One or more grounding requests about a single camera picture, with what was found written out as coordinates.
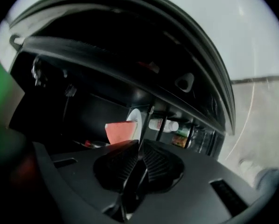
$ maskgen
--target floor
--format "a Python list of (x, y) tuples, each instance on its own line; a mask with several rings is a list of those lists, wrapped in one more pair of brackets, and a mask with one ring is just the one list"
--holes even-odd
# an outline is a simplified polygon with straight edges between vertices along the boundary
[(279, 81), (233, 85), (236, 131), (227, 136), (218, 161), (243, 177), (238, 163), (253, 160), (279, 168)]

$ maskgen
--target vent slot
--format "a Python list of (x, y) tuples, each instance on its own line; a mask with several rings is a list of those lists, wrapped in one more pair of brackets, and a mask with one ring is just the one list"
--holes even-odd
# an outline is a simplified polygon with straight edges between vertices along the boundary
[(224, 180), (211, 182), (210, 185), (233, 217), (247, 209), (247, 205)]
[(55, 161), (54, 165), (56, 168), (61, 168), (61, 167), (65, 167), (65, 166), (71, 165), (76, 162), (77, 161), (74, 158), (70, 158), (70, 159), (65, 159), (65, 160), (61, 160), (61, 161)]

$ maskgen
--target bottle cap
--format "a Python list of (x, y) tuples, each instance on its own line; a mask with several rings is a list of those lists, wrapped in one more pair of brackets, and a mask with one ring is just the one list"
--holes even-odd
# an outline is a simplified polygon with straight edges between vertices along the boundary
[(171, 131), (177, 131), (178, 128), (179, 128), (179, 124), (178, 124), (178, 122), (176, 122), (176, 121), (171, 121), (171, 122), (168, 124), (168, 128), (169, 128)]

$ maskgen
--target food item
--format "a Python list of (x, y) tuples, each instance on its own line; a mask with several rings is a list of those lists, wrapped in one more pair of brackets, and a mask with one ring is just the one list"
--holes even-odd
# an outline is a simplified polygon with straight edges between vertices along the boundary
[(137, 122), (124, 121), (105, 125), (106, 135), (110, 144), (133, 140)]
[(172, 139), (172, 144), (175, 144), (177, 146), (180, 146), (180, 147), (185, 147), (186, 145), (186, 140), (187, 138), (186, 137), (183, 137), (183, 136), (180, 136), (180, 135), (174, 135), (173, 136), (173, 139)]
[[(160, 130), (163, 119), (151, 119), (149, 122), (149, 128), (153, 130)], [(176, 121), (167, 120), (164, 125), (163, 132), (170, 133), (172, 131), (177, 131), (179, 124)]]

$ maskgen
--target white bottle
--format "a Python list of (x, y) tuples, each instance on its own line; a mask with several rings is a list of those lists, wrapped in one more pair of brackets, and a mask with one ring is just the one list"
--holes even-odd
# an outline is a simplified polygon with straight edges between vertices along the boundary
[[(153, 130), (160, 130), (161, 123), (163, 119), (151, 119), (149, 122), (149, 128)], [(170, 133), (172, 131), (177, 131), (179, 128), (179, 124), (176, 121), (167, 120), (164, 125), (163, 132)]]

